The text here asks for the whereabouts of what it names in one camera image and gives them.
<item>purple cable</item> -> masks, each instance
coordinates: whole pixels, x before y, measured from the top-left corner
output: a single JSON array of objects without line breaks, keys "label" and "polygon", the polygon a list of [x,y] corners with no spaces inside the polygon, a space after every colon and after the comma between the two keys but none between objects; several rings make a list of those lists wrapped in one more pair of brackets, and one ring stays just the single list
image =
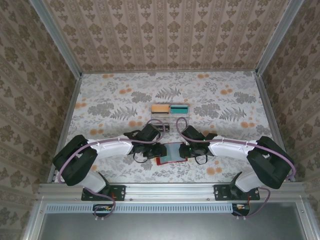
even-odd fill
[{"label": "purple cable", "polygon": [[176,126],[176,130],[177,132],[181,135],[181,137],[183,137],[185,140],[188,140],[190,142],[195,142],[195,143],[212,143],[212,142],[226,142],[226,143],[233,143],[233,144],[242,144],[242,145],[246,145],[246,146],[251,146],[251,147],[255,147],[255,148],[258,148],[258,149],[262,149],[266,152],[269,152],[271,154],[274,154],[276,156],[278,156],[279,158],[282,158],[284,161],[286,161],[287,164],[290,165],[291,169],[292,169],[292,173],[286,177],[286,180],[288,179],[291,179],[293,178],[295,175],[296,175],[296,168],[295,166],[292,164],[292,162],[286,158],[285,156],[281,155],[280,153],[272,150],[272,149],[269,149],[267,147],[264,147],[264,146],[259,146],[257,144],[254,144],[254,143],[249,143],[249,142],[246,142],[246,141],[239,141],[239,140],[229,140],[229,139],[212,139],[212,140],[194,140],[194,139],[191,139],[189,137],[186,137],[184,136],[180,130],[179,130],[179,127],[178,127],[178,122],[183,119],[185,121],[185,127],[188,126],[188,122],[187,122],[187,119],[185,119],[183,116],[182,117],[179,117],[176,122],[175,122],[175,126]]},{"label": "purple cable", "polygon": [[65,182],[61,181],[61,174],[63,173],[63,171],[65,170],[66,166],[71,162],[71,160],[78,154],[80,153],[83,149],[86,149],[87,147],[89,146],[92,146],[92,145],[96,145],[96,144],[105,144],[105,143],[109,143],[109,142],[129,142],[129,143],[140,143],[140,144],[155,144],[157,142],[159,142],[165,135],[165,132],[166,132],[166,127],[165,127],[165,124],[159,120],[159,119],[150,119],[146,124],[152,122],[152,121],[158,121],[159,123],[162,124],[162,127],[163,127],[163,134],[157,139],[157,140],[154,140],[154,141],[140,141],[140,140],[133,140],[133,139],[128,139],[128,138],[111,138],[111,139],[104,139],[104,140],[99,140],[99,141],[94,141],[94,142],[91,142],[91,143],[88,143],[82,147],[80,147],[77,151],[75,151],[68,159],[67,161],[65,161],[65,163],[63,164],[63,166],[61,167],[58,175],[57,175],[57,178],[58,178],[58,182],[60,184],[65,184]]},{"label": "purple cable", "polygon": [[266,190],[268,192],[268,196],[266,197],[266,199],[264,200],[263,204],[259,207],[259,209],[257,211],[255,211],[254,213],[252,214],[249,214],[247,216],[243,216],[241,213],[237,212],[237,211],[233,211],[234,213],[238,214],[239,216],[243,217],[243,218],[250,218],[250,217],[253,217],[254,215],[256,215],[258,212],[260,212],[260,210],[267,204],[269,198],[270,198],[270,195],[271,195],[271,191],[266,188],[266,187],[259,187],[259,189],[262,189],[262,190]]},{"label": "purple cable", "polygon": [[[114,212],[114,210],[116,209],[116,201],[115,201],[112,197],[109,197],[109,196],[104,195],[104,194],[96,193],[96,192],[92,191],[91,189],[89,189],[89,188],[87,188],[87,187],[85,187],[84,189],[87,190],[89,193],[91,193],[91,194],[93,194],[93,195],[96,195],[96,196],[98,196],[98,197],[103,197],[103,198],[106,198],[106,199],[109,199],[109,200],[112,201],[112,209],[111,209],[111,211],[110,211],[106,216],[104,216],[104,218],[108,218],[108,217]],[[94,215],[96,218],[98,218],[98,216],[97,216],[97,210],[98,210],[98,209],[101,209],[101,208],[103,208],[103,206],[97,206],[97,207],[95,208],[95,210],[94,210],[94,212],[93,212],[93,215]]]}]

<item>purple wire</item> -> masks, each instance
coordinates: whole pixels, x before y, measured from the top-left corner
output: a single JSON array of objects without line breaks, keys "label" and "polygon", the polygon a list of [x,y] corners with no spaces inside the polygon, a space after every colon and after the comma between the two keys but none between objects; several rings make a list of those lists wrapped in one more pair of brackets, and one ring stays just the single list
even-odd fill
[{"label": "purple wire", "polygon": [[140,144],[155,144],[157,142],[159,142],[165,135],[165,132],[166,132],[166,127],[165,127],[165,124],[159,120],[159,119],[155,119],[155,118],[152,118],[150,119],[146,124],[152,122],[152,121],[157,121],[159,123],[162,124],[162,127],[163,127],[163,134],[157,139],[157,140],[154,140],[154,141],[140,141],[140,140],[133,140],[133,139],[128,139],[128,138],[111,138],[111,139],[104,139],[104,140],[99,140],[99,141],[94,141],[94,142],[91,142],[91,143],[88,143],[82,147],[80,147],[78,150],[76,150],[68,159],[67,161],[65,161],[65,163],[63,164],[63,166],[61,167],[58,175],[57,175],[57,178],[58,178],[58,182],[60,184],[65,184],[65,182],[61,181],[61,174],[63,173],[63,171],[65,170],[66,166],[71,162],[71,160],[78,154],[80,153],[83,149],[86,149],[88,148],[89,146],[92,146],[92,145],[96,145],[96,144],[105,144],[105,143],[110,143],[110,142],[129,142],[129,143],[140,143]]},{"label": "purple wire", "polygon": [[[91,193],[91,194],[93,194],[93,195],[96,195],[96,196],[98,196],[98,197],[103,197],[103,198],[105,198],[105,199],[109,199],[109,200],[112,201],[112,209],[111,209],[111,211],[110,211],[106,216],[104,216],[104,218],[108,218],[108,217],[114,212],[114,210],[116,209],[116,201],[115,201],[112,197],[109,197],[109,196],[104,195],[104,194],[96,193],[96,192],[92,191],[91,189],[89,189],[89,188],[87,188],[87,187],[85,187],[84,189],[87,190],[89,193]],[[94,210],[94,212],[93,212],[93,215],[94,215],[96,218],[98,218],[98,216],[97,216],[97,210],[98,210],[98,209],[101,209],[101,208],[103,208],[103,206],[97,206],[97,207],[95,208],[95,210]]]},{"label": "purple wire", "polygon": [[247,216],[243,216],[241,213],[237,212],[237,211],[233,211],[234,213],[236,213],[237,215],[243,217],[243,218],[250,218],[250,217],[253,217],[254,215],[256,215],[258,212],[260,212],[260,210],[267,204],[269,198],[270,198],[270,195],[271,195],[271,191],[266,188],[266,187],[259,187],[259,189],[262,189],[262,190],[266,190],[268,192],[268,196],[266,197],[266,199],[264,200],[263,204],[259,207],[259,209],[257,211],[255,211],[254,213],[252,214],[249,214]]},{"label": "purple wire", "polygon": [[182,117],[179,117],[176,122],[175,122],[175,126],[176,126],[176,130],[177,132],[181,135],[181,137],[183,137],[185,140],[188,140],[190,142],[195,142],[195,143],[212,143],[212,142],[226,142],[226,143],[233,143],[233,144],[242,144],[242,145],[246,145],[246,146],[251,146],[251,147],[255,147],[255,148],[258,148],[258,149],[262,149],[266,152],[269,152],[271,154],[274,154],[276,156],[278,156],[279,158],[282,158],[284,161],[286,161],[287,164],[290,165],[291,169],[292,169],[292,173],[286,177],[286,180],[288,179],[291,179],[293,178],[295,175],[296,175],[296,168],[295,166],[292,164],[292,162],[286,158],[285,156],[281,155],[280,153],[272,150],[272,149],[269,149],[267,147],[264,147],[264,146],[259,146],[257,144],[253,144],[253,143],[250,143],[250,142],[246,142],[246,141],[239,141],[239,140],[230,140],[230,139],[211,139],[211,140],[194,140],[194,139],[191,139],[189,137],[186,137],[184,136],[180,130],[179,130],[179,127],[178,127],[178,122],[183,119],[184,122],[185,122],[185,127],[188,126],[188,122],[187,122],[187,119],[185,119],[183,116]]}]

